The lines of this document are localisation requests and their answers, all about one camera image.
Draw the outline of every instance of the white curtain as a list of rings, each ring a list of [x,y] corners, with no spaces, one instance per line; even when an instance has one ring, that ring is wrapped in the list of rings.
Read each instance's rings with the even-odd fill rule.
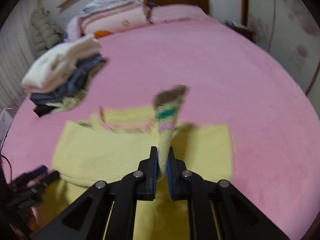
[[[20,0],[0,30],[0,112],[15,111],[26,97],[20,83],[34,62],[30,16],[39,0]]]

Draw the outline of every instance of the black cable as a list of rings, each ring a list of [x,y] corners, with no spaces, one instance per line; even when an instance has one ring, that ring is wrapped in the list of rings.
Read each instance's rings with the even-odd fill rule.
[[[9,160],[8,160],[8,158],[7,158],[6,156],[4,156],[4,155],[1,154],[2,148],[3,148],[3,145],[4,145],[4,141],[5,141],[5,139],[7,138],[7,135],[8,135],[8,132],[9,132],[10,127],[11,127],[11,125],[9,126],[9,128],[8,128],[8,130],[7,130],[7,133],[5,134],[5,137],[4,137],[4,139],[3,139],[3,142],[2,142],[2,145],[1,145],[1,149],[0,149],[0,156],[1,156],[2,158],[4,158],[4,159],[7,161],[7,163],[9,164],[9,167],[10,167],[10,182],[12,182],[12,166],[11,166],[11,163],[9,162]]]

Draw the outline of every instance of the silver bolt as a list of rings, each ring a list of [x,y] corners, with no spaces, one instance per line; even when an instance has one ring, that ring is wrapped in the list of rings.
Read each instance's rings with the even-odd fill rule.
[[[192,175],[191,171],[185,170],[185,171],[182,172],[182,176],[183,177],[190,177],[191,175]]]
[[[135,171],[135,172],[133,173],[133,175],[134,175],[136,178],[140,178],[140,177],[143,176],[143,172],[142,172],[142,171]]]
[[[219,185],[221,187],[229,187],[230,183],[227,180],[223,179],[223,180],[220,180]]]
[[[106,186],[106,183],[102,180],[96,182],[97,188],[104,188],[105,186]]]

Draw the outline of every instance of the white garment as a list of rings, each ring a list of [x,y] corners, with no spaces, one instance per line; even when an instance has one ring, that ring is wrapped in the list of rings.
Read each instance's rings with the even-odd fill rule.
[[[21,85],[28,93],[52,92],[73,74],[78,60],[99,53],[100,47],[93,35],[58,44],[32,64]]]

